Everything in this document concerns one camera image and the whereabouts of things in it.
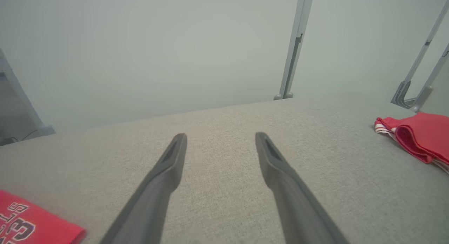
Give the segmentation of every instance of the printed number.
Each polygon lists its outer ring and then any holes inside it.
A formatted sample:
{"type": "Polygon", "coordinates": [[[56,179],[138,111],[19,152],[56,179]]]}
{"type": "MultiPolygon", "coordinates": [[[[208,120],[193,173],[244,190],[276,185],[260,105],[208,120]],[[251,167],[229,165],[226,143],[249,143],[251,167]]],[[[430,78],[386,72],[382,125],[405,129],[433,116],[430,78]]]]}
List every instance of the printed number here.
{"type": "Polygon", "coordinates": [[[10,222],[14,217],[16,217],[16,216],[17,216],[17,214],[11,213],[11,216],[10,216],[10,217],[6,217],[5,215],[3,215],[3,214],[0,213],[0,218],[1,218],[2,220],[5,220],[6,223],[9,223],[9,222],[10,222]]]}
{"type": "Polygon", "coordinates": [[[14,235],[13,240],[24,240],[34,232],[35,228],[36,226],[33,223],[27,222],[22,218],[18,218],[13,223],[11,223],[11,225],[9,225],[6,234],[9,234],[9,232],[13,230],[17,233],[16,235],[14,235]]]}
{"type": "MultiPolygon", "coordinates": [[[[13,211],[13,212],[17,212],[18,214],[21,214],[22,212],[26,211],[28,209],[28,206],[24,205],[24,204],[18,204],[16,202],[12,203],[10,206],[8,206],[7,208],[9,211],[13,211]]],[[[15,217],[17,216],[17,214],[15,213],[11,213],[11,216],[6,217],[5,215],[0,213],[0,219],[6,221],[6,223],[9,223],[11,220],[13,220],[15,217]]]]}
{"type": "Polygon", "coordinates": [[[12,241],[7,241],[6,243],[3,243],[5,241],[5,237],[0,238],[0,244],[14,244],[12,241]]]}
{"type": "Polygon", "coordinates": [[[10,206],[8,206],[8,210],[17,212],[18,214],[21,214],[22,212],[26,211],[27,209],[28,209],[27,205],[18,204],[18,203],[12,203],[10,206]]]}

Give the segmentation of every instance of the red cloth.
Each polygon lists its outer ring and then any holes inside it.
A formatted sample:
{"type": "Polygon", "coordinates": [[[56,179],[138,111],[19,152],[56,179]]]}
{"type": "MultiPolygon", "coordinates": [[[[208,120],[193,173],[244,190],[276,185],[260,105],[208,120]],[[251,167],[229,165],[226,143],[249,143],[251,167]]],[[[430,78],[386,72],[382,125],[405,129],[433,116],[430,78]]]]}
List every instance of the red cloth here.
{"type": "Polygon", "coordinates": [[[78,244],[85,234],[83,228],[0,191],[0,244],[78,244]]]}
{"type": "Polygon", "coordinates": [[[391,117],[377,118],[375,125],[377,124],[383,124],[388,132],[394,133],[394,137],[402,147],[417,159],[431,163],[436,158],[449,164],[448,117],[417,113],[402,120],[391,117]]]}

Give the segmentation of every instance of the white stripe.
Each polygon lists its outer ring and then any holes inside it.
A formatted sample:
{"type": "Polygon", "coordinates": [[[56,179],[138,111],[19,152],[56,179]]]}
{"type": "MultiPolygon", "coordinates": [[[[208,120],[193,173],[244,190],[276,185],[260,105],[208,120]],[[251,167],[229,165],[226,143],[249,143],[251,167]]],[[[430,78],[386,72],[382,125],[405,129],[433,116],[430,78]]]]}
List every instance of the white stripe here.
{"type": "Polygon", "coordinates": [[[376,130],[376,133],[378,133],[378,134],[389,134],[390,131],[388,131],[388,130],[376,130]]]}
{"type": "Polygon", "coordinates": [[[377,129],[377,128],[380,128],[380,127],[381,128],[385,128],[385,126],[380,124],[380,123],[377,123],[374,128],[377,129]]]}
{"type": "Polygon", "coordinates": [[[444,172],[449,174],[449,166],[446,163],[441,162],[438,159],[434,159],[433,160],[433,164],[435,164],[436,166],[440,167],[444,172]]]}
{"type": "Polygon", "coordinates": [[[388,131],[388,129],[386,129],[386,128],[377,128],[376,132],[378,132],[378,131],[388,131]]]}
{"type": "Polygon", "coordinates": [[[397,141],[397,140],[396,140],[396,137],[394,136],[394,134],[388,133],[388,135],[389,135],[391,138],[393,138],[393,140],[397,141]]]}

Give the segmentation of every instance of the gray fabric surface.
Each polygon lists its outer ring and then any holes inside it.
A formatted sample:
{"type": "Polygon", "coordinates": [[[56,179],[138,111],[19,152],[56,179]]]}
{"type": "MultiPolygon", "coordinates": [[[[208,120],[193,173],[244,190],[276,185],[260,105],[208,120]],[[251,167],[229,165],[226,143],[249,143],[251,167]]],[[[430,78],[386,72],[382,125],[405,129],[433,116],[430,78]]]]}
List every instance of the gray fabric surface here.
{"type": "Polygon", "coordinates": [[[373,129],[378,116],[412,115],[347,94],[55,134],[0,148],[0,189],[86,228],[83,243],[98,243],[173,136],[186,133],[162,242],[284,243],[255,148],[263,131],[351,243],[447,243],[447,174],[373,129]]]}

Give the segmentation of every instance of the white wall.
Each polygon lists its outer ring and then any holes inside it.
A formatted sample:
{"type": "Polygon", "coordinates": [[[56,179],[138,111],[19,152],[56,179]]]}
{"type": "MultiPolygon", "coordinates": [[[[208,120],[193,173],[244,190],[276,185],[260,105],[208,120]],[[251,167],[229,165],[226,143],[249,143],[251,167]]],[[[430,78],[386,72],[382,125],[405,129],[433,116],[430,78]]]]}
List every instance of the white wall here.
{"type": "Polygon", "coordinates": [[[57,132],[272,100],[297,0],[0,0],[0,48],[57,132]]]}
{"type": "Polygon", "coordinates": [[[449,62],[444,63],[432,84],[433,91],[421,111],[449,117],[449,62]]]}
{"type": "Polygon", "coordinates": [[[446,0],[313,0],[292,92],[390,102],[446,0]]]}

